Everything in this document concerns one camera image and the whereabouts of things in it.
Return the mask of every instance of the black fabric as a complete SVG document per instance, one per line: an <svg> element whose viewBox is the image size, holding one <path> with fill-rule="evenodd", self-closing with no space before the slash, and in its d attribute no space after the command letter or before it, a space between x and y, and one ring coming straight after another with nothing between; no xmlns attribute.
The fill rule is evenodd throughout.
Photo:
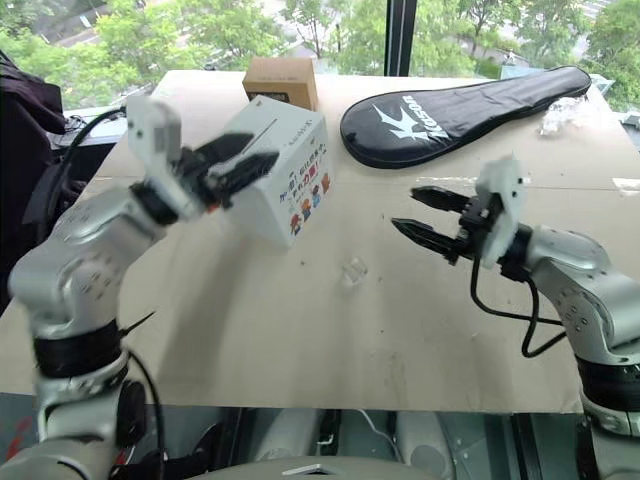
<svg viewBox="0 0 640 480"><path fill-rule="evenodd" d="M586 93L577 67L444 90L385 93L351 106L340 124L356 160L376 168L419 165L460 148L505 122Z"/></svg>
<svg viewBox="0 0 640 480"><path fill-rule="evenodd" d="M7 279L35 246L35 228L22 219L31 193L52 163L45 131L64 133L60 89L21 72L0 52L0 312Z"/></svg>

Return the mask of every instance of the white cardboard box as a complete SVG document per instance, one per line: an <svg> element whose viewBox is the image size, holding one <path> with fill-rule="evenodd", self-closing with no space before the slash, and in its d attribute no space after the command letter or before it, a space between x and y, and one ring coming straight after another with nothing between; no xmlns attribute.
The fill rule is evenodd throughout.
<svg viewBox="0 0 640 480"><path fill-rule="evenodd" d="M233 197L229 218L276 243L292 245L331 189L324 117L258 96L227 124L225 132L254 134L238 161L262 150L280 152L269 175Z"/></svg>

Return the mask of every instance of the white logo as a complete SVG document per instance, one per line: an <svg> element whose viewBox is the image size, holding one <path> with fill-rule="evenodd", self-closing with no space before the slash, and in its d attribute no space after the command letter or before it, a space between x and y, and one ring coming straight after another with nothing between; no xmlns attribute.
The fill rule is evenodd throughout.
<svg viewBox="0 0 640 480"><path fill-rule="evenodd" d="M388 123L392 127L395 127L397 130L389 130L398 138L412 138L416 140L418 138L422 140L429 140L429 137L439 137L439 138L449 138L447 132L445 132L440 125L436 123L436 121L431 118L427 113L422 109L418 102L416 102L411 95L405 95L402 97L404 102L407 104L410 110L418 117L420 122L414 120L405 110L404 108L400 108L402 112L402 118L400 120L395 120L391 118L386 113L382 112L375 105L373 108L376 109L378 115L380 115L380 120L383 123ZM414 132L413 127L416 125L420 125L424 127L425 131L422 132Z"/></svg>

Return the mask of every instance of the window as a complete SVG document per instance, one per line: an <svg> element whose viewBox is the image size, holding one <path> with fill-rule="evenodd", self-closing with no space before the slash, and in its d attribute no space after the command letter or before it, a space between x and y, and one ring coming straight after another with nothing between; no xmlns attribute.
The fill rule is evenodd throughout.
<svg viewBox="0 0 640 480"><path fill-rule="evenodd" d="M410 75L498 79L575 64L604 77L614 110L640 108L640 0L417 0L414 25Z"/></svg>
<svg viewBox="0 0 640 480"><path fill-rule="evenodd" d="M304 56L381 75L386 0L0 0L0 50L59 85L65 109L150 91L168 70Z"/></svg>

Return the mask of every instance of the tabletop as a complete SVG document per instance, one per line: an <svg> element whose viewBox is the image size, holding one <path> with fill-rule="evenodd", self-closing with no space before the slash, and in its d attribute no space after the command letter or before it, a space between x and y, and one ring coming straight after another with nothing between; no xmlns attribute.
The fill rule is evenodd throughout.
<svg viewBox="0 0 640 480"><path fill-rule="evenodd" d="M248 100L242 73L173 71L154 95L182 117L183 143L221 132ZM489 316L469 298L469 262L451 267L411 243L391 217L416 218L446 234L453 215L409 197L419 184L464 194L482 165L513 152L527 201L522 221L597 239L621 270L640 279L640 156L600 93L588 114L554 137L542 115L511 121L418 167L375 170L356 162L339 136L340 118L378 93L437 89L475 79L318 75L327 121L333 192L290 249L255 238L224 213L171 227L129 270L123 325L150 311L127 340L146 360L164 402L185 405L379 408L489 412L580 411L579 379L565 342L542 357L520 355L526 323ZM123 139L86 195L143 175ZM368 268L355 287L341 268ZM483 272L479 287L495 308L528 313L522 285ZM553 315L548 304L544 313ZM541 326L534 344L557 333ZM33 360L22 308L0 320L0 391L32 391Z"/></svg>

